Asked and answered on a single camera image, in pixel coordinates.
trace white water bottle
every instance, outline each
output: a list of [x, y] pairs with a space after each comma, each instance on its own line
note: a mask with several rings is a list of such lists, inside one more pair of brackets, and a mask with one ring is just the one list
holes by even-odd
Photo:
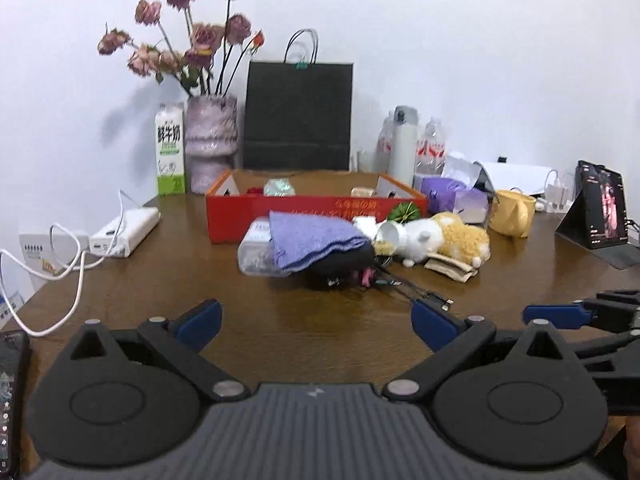
[[417, 142], [418, 110], [409, 106], [397, 106], [394, 112], [389, 175], [409, 187], [414, 184]]

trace purple tissue pack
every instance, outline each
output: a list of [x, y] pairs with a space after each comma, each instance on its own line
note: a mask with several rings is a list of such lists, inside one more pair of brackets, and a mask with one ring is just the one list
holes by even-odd
[[465, 224], [484, 223], [489, 201], [484, 192], [462, 182], [440, 176], [425, 176], [420, 192], [429, 197], [429, 211], [441, 213], [451, 211], [460, 215]]

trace blue gripper pad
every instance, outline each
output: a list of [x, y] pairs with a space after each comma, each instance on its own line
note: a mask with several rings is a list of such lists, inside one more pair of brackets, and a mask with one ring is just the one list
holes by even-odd
[[421, 300], [413, 300], [412, 304], [411, 326], [432, 351], [437, 352], [462, 332], [440, 310], [428, 307]]
[[174, 337], [199, 353], [220, 332], [222, 305], [218, 300], [206, 300], [170, 326]]
[[529, 305], [522, 311], [522, 320], [529, 324], [534, 319], [546, 319], [560, 330], [578, 330], [591, 323], [593, 313], [581, 303]]

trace cardboard box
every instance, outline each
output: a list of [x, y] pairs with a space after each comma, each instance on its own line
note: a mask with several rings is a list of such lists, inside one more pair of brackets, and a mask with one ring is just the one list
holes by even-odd
[[[246, 194], [252, 187], [264, 187], [270, 178], [288, 178], [295, 196]], [[354, 187], [376, 190], [373, 198], [352, 198]], [[266, 173], [225, 171], [205, 196], [207, 228], [213, 243], [240, 242], [251, 225], [269, 211], [339, 216], [375, 216], [382, 221], [399, 203], [414, 202], [422, 214], [427, 211], [426, 197], [386, 174], [349, 173], [347, 171], [301, 171]]]

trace plush toy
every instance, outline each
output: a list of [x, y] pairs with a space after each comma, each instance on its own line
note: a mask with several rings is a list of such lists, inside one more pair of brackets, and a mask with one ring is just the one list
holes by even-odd
[[453, 213], [438, 213], [432, 218], [408, 222], [404, 227], [407, 243], [398, 254], [404, 258], [405, 267], [423, 262], [428, 253], [440, 253], [479, 269], [491, 255], [486, 231], [466, 225]]

